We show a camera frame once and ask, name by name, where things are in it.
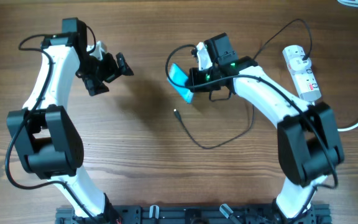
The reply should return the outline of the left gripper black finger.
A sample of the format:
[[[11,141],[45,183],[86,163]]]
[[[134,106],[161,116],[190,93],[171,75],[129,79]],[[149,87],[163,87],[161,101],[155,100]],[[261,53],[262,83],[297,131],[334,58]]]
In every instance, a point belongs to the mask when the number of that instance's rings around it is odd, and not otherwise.
[[[109,91],[109,88],[98,79],[84,78],[83,82],[90,96],[95,96]]]
[[[127,64],[124,55],[121,52],[119,52],[116,55],[116,58],[117,58],[117,66],[118,66],[117,69],[118,75],[133,76],[134,73],[130,68],[130,66]]]

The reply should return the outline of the blue screen smartphone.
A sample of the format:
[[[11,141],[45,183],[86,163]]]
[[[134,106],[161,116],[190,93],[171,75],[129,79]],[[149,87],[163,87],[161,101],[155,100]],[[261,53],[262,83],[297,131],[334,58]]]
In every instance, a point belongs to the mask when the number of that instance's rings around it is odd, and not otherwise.
[[[170,67],[168,75],[170,78],[167,80],[171,86],[174,87],[186,103],[192,103],[194,93],[183,87],[188,80],[186,73],[177,64],[173,63]]]

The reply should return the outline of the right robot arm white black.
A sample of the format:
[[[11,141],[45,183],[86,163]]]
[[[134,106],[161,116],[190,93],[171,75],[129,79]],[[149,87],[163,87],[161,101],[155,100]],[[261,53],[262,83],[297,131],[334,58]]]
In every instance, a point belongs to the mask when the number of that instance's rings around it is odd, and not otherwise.
[[[239,58],[227,34],[222,33],[192,47],[198,66],[190,69],[185,86],[192,92],[227,87],[252,103],[276,127],[278,161],[286,176],[275,199],[286,222],[295,222],[311,208],[311,199],[326,178],[338,185],[336,167],[344,162],[333,110],[292,95],[273,81],[250,57]]]

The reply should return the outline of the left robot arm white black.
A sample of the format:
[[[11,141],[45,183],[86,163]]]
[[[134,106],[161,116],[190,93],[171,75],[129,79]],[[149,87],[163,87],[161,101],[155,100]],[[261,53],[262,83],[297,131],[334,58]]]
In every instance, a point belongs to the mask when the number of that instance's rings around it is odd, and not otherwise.
[[[10,111],[7,128],[23,169],[42,186],[56,186],[71,203],[59,209],[58,223],[122,223],[108,196],[90,179],[84,165],[83,141],[67,113],[74,78],[82,79],[89,95],[108,91],[108,84],[133,74],[123,54],[110,54],[95,41],[93,31],[76,17],[62,21],[59,34],[42,34],[37,51],[42,65],[23,107]]]

